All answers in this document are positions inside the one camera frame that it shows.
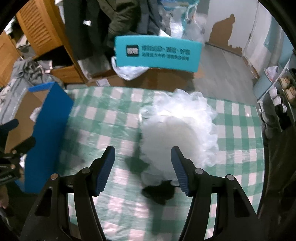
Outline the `person's left hand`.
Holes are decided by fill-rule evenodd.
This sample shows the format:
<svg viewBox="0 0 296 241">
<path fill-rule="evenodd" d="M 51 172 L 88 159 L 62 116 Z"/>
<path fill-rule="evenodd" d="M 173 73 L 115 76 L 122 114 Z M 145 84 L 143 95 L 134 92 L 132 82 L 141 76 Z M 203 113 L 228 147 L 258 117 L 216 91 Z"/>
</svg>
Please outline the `person's left hand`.
<svg viewBox="0 0 296 241">
<path fill-rule="evenodd" d="M 0 186 L 0 207 L 6 209 L 9 205 L 8 190 L 5 185 Z"/>
</svg>

